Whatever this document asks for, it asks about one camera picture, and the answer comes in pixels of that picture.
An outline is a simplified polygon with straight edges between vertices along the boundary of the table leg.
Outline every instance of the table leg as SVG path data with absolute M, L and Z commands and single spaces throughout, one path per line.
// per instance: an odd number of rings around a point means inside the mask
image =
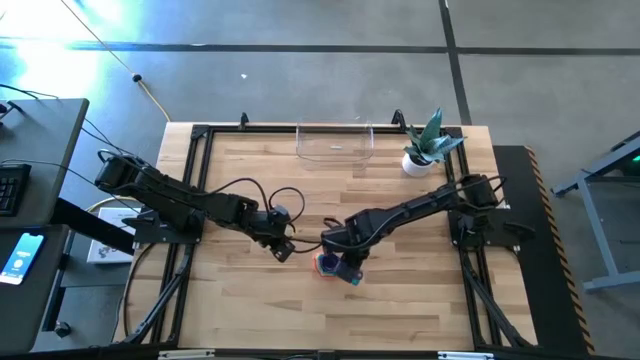
M 79 233 L 126 254 L 133 255 L 133 235 L 64 199 L 58 199 L 56 202 L 51 223 L 69 225 Z

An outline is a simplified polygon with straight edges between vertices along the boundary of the concrete floor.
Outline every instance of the concrete floor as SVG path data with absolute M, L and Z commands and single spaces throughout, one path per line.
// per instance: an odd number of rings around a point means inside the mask
M 640 2 L 448 4 L 462 47 L 640 47 Z M 104 40 L 114 42 L 446 45 L 437 0 L 85 0 L 74 6 Z M 60 41 L 93 41 L 66 9 L 56 1 L 0 1 L 0 16 L 3 8 L 8 11 L 0 20 L 0 82 L 88 98 L 87 117 L 114 143 L 155 161 L 165 125 L 162 114 L 107 52 L 65 49 Z M 44 41 L 10 39 L 25 37 Z M 408 121 L 423 123 L 442 106 L 445 123 L 461 123 L 447 54 L 118 55 L 144 76 L 174 121 L 236 121 L 245 111 L 252 121 L 366 116 L 387 123 L 401 108 Z M 472 123 L 488 125 L 495 144 L 531 146 L 548 185 L 567 179 L 638 130 L 638 57 L 461 55 L 459 60 Z M 0 98 L 21 95 L 0 90 Z M 102 147 L 83 134 L 71 167 L 91 178 L 99 168 L 95 151 Z M 104 198 L 71 175 L 63 196 L 79 206 Z M 580 197 L 570 194 L 553 205 L 577 285 L 604 275 Z M 628 251 L 640 255 L 638 246 Z M 76 251 L 77 261 L 82 252 Z M 625 266 L 637 269 L 640 261 Z M 63 340 L 43 335 L 35 349 L 108 343 L 126 270 L 120 275 L 111 271 L 108 276 L 115 280 L 108 281 L 108 288 L 90 286 L 104 283 L 95 272 L 92 278 L 76 278 L 87 286 L 68 292 L 61 317 L 78 335 Z M 581 299 L 599 354 L 640 357 L 640 284 L 582 294 Z M 85 303 L 91 306 L 77 305 Z M 94 329 L 92 323 L 104 326 Z

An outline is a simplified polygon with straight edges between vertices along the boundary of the smartphone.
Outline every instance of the smartphone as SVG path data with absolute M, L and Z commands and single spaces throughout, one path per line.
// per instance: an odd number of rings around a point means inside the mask
M 27 271 L 29 271 L 43 241 L 44 236 L 42 235 L 22 234 L 11 256 L 9 256 L 9 260 L 4 265 L 2 273 L 0 273 L 0 282 L 20 285 L 27 276 Z

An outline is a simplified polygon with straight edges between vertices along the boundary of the clear plastic container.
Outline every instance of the clear plastic container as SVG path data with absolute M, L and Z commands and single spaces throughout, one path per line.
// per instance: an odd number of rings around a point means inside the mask
M 306 169 L 362 170 L 373 149 L 373 127 L 362 119 L 343 123 L 301 121 L 296 127 L 296 153 Z

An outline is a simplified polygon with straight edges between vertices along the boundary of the black desk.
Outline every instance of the black desk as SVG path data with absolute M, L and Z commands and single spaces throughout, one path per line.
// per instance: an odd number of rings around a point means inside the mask
M 33 347 L 37 334 L 34 329 L 40 327 L 51 283 L 69 235 L 69 227 L 65 225 L 0 230 L 0 266 L 7 262 L 25 231 L 44 235 L 44 242 L 22 284 L 0 283 L 0 354 L 28 352 Z
M 0 161 L 35 160 L 62 167 L 31 163 L 17 216 L 0 217 L 0 266 L 4 266 L 23 232 L 45 231 L 47 237 L 26 280 L 17 286 L 0 284 L 0 353 L 29 351 L 40 329 L 53 330 L 64 296 L 61 257 L 70 228 L 133 254 L 133 236 L 59 198 L 89 101 L 12 103 L 17 108 L 3 117 L 0 127 Z

